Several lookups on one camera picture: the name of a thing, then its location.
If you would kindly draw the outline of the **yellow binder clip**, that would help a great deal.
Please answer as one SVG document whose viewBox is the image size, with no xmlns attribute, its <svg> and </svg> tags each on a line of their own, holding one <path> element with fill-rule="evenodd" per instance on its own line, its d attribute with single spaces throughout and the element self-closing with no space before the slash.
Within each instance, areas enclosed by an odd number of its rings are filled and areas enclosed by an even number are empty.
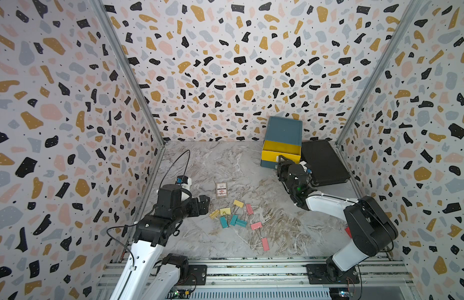
<svg viewBox="0 0 464 300">
<path fill-rule="evenodd" d="M 220 215 L 220 210 L 217 209 L 217 210 L 213 211 L 213 212 L 209 215 L 209 217 L 210 217 L 211 219 L 215 219 L 215 218 L 217 218 L 219 215 Z"/>
<path fill-rule="evenodd" d="M 241 201 L 234 200 L 233 205 L 238 207 L 238 208 L 242 208 L 245 204 L 243 202 L 241 202 Z"/>
<path fill-rule="evenodd" d="M 228 208 L 228 207 L 226 207 L 226 208 L 221 208 L 221 209 L 219 210 L 219 214 L 220 214 L 220 216 L 231 215 L 231 208 Z"/>
</svg>

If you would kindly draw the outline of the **yellow drawer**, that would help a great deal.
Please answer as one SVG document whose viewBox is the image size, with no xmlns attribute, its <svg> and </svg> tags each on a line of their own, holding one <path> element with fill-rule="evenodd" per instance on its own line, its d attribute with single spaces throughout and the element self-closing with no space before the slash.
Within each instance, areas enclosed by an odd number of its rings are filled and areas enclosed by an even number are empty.
<svg viewBox="0 0 464 300">
<path fill-rule="evenodd" d="M 301 146 L 266 140 L 262 149 L 262 161 L 275 163 L 278 162 L 279 156 L 284 156 L 295 163 L 299 163 L 301 159 Z"/>
</svg>

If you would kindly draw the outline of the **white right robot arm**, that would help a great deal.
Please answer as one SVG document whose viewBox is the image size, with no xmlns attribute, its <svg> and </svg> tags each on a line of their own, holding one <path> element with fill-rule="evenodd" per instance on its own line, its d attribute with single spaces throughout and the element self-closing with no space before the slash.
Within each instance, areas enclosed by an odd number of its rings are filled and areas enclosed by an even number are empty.
<svg viewBox="0 0 464 300">
<path fill-rule="evenodd" d="M 279 156 L 277 176 L 294 205 L 322 212 L 347 223 L 351 241 L 326 260 L 329 280 L 338 279 L 360 262 L 376 256 L 398 238 L 398 231 L 378 202 L 370 196 L 344 198 L 324 194 L 312 186 L 305 164 Z"/>
</svg>

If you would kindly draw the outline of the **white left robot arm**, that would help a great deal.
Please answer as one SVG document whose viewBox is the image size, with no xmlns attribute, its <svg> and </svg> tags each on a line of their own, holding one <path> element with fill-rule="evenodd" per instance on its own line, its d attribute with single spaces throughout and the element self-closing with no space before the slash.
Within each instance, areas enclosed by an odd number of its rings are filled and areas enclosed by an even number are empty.
<svg viewBox="0 0 464 300">
<path fill-rule="evenodd" d="M 179 227 L 188 217 L 209 213 L 210 197 L 194 198 L 189 185 L 176 183 L 158 190 L 153 212 L 134 225 L 135 232 L 129 260 L 111 295 L 115 300 L 165 299 L 178 283 L 188 279 L 188 258 L 169 254 L 160 264 L 159 257 L 171 236 L 178 236 Z"/>
</svg>

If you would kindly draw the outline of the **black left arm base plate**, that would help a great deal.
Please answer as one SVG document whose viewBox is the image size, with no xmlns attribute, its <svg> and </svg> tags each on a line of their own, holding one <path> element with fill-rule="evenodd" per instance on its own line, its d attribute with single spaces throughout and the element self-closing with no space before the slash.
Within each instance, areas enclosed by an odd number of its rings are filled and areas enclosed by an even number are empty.
<svg viewBox="0 0 464 300">
<path fill-rule="evenodd" d="M 168 254 L 162 261 L 162 266 L 174 266 L 179 270 L 177 285 L 204 286 L 206 284 L 207 265 L 190 265 L 187 256 Z"/>
</svg>

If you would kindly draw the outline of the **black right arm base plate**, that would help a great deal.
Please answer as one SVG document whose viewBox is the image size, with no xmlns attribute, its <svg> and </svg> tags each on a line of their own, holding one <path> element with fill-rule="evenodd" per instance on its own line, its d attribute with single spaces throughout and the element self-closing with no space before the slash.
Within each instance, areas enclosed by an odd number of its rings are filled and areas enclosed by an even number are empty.
<svg viewBox="0 0 464 300">
<path fill-rule="evenodd" d="M 335 284 L 359 284 L 358 272 L 352 268 L 348 271 L 341 271 L 332 264 L 307 264 L 306 272 L 309 284 L 312 285 L 335 285 Z"/>
</svg>

